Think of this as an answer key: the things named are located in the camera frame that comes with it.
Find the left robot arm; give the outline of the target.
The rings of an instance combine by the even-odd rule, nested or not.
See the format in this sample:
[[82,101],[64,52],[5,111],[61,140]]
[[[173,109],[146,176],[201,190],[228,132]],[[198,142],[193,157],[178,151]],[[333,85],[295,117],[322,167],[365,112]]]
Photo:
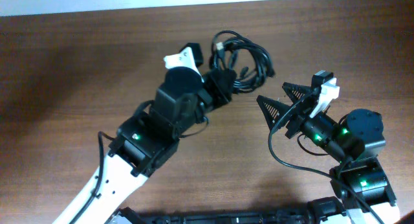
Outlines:
[[201,76],[187,67],[170,69],[156,97],[120,125],[93,176],[55,222],[105,223],[177,151],[187,129],[231,101],[235,78],[232,70]]

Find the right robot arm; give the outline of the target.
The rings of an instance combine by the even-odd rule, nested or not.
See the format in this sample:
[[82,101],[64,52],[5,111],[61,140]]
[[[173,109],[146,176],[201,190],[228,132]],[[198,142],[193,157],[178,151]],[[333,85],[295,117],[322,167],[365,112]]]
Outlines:
[[334,78],[310,87],[283,84],[292,105],[259,95],[259,104],[270,134],[286,128],[286,137],[302,135],[331,156],[338,165],[323,173],[330,179],[340,213],[321,222],[395,223],[400,218],[396,196],[379,163],[378,154],[384,149],[384,125],[379,113],[355,109],[335,121],[326,113],[329,104],[339,96]]

